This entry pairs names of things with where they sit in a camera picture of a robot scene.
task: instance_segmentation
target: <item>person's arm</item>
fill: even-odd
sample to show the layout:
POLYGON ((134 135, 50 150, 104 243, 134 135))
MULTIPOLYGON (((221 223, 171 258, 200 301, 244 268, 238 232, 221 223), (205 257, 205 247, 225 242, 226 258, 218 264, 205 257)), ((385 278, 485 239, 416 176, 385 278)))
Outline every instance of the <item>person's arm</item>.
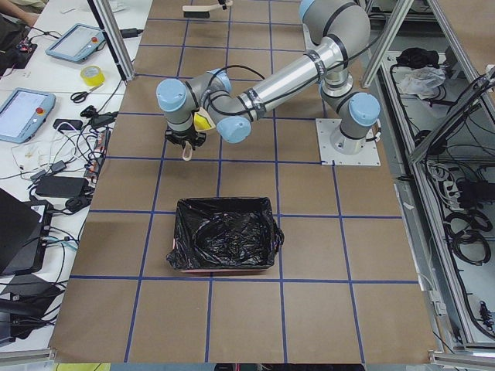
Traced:
POLYGON ((38 16, 32 13, 24 12, 20 7, 12 4, 9 0, 0 0, 0 13, 10 15, 25 22, 28 26, 34 26, 38 16))

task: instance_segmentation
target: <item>black cloth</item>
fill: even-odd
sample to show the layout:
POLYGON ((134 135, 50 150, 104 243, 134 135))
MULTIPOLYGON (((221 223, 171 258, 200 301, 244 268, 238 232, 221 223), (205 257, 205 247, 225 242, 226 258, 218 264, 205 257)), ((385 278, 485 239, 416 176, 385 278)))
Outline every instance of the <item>black cloth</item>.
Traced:
POLYGON ((0 75, 7 68, 15 65, 17 52, 15 46, 27 35, 27 29, 23 25, 5 19, 0 15, 0 75))

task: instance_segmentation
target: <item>person's hand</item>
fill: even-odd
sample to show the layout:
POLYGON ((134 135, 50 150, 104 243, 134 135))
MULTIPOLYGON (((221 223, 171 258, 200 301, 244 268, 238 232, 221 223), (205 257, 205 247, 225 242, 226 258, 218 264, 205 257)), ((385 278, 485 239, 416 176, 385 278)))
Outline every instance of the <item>person's hand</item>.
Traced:
POLYGON ((38 20, 39 14, 36 13, 26 13, 22 20, 28 25, 29 27, 33 27, 36 21, 38 20))

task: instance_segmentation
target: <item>light blue joint cap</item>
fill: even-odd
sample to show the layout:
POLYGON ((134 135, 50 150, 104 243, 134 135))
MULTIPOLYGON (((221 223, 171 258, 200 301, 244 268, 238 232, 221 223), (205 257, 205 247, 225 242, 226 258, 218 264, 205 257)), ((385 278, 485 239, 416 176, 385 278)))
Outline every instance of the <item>light blue joint cap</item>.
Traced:
POLYGON ((226 117, 217 124, 217 131, 228 143, 239 143, 251 133, 251 122, 242 116, 226 117))
MULTIPOLYGON (((211 73, 214 75, 220 68, 216 68, 215 70, 208 71, 208 73, 211 73)), ((232 84, 230 83, 229 76, 227 76, 225 71, 222 71, 217 74, 218 79, 222 82, 222 84, 225 87, 225 90, 230 93, 232 91, 232 84)))
POLYGON ((380 104, 371 94, 358 93, 350 98, 349 112, 359 125, 370 127, 377 122, 380 104))
POLYGON ((186 85, 177 79, 163 80, 156 87, 156 98, 163 111, 175 112, 186 102, 186 85))
POLYGON ((308 11, 309 7, 315 2, 315 0, 302 0, 301 5, 299 6, 299 18, 301 20, 304 19, 304 15, 308 11))

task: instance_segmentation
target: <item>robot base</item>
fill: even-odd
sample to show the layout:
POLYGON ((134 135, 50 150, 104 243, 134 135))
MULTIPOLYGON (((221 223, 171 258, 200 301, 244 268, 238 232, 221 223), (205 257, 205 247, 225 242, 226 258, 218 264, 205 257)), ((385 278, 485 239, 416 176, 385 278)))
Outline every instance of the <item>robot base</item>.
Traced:
POLYGON ((319 157, 322 165, 353 165, 353 166, 380 166, 377 144, 367 141, 363 150, 356 155, 345 155, 337 151, 330 144, 330 135, 340 125, 340 119, 317 119, 316 130, 318 131, 319 157))

